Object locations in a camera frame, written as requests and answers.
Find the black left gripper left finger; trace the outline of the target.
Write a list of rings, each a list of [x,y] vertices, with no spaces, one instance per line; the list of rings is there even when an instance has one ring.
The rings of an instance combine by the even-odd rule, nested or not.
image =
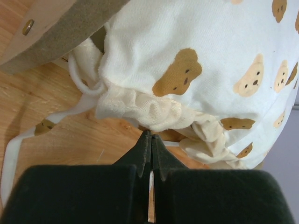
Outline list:
[[[3,224],[144,224],[148,221],[151,134],[112,165],[39,165],[15,185]]]

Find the large bear print cushion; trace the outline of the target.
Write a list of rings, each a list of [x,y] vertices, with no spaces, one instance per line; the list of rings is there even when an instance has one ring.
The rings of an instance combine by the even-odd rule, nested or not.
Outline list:
[[[166,132],[165,142],[211,168],[263,162],[297,94],[298,1],[132,0],[104,27],[103,51],[86,39],[68,56],[79,102],[9,141],[3,204],[23,139],[90,109]]]

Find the wooden striped pet bed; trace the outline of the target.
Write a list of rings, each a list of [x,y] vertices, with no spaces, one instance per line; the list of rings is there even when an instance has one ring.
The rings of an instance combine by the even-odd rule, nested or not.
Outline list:
[[[97,32],[126,0],[36,0],[0,60],[14,74],[56,60]]]

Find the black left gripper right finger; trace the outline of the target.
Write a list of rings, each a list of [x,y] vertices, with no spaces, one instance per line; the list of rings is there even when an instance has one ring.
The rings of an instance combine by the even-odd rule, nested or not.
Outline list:
[[[292,224],[272,175],[261,170],[189,169],[152,137],[158,224]]]

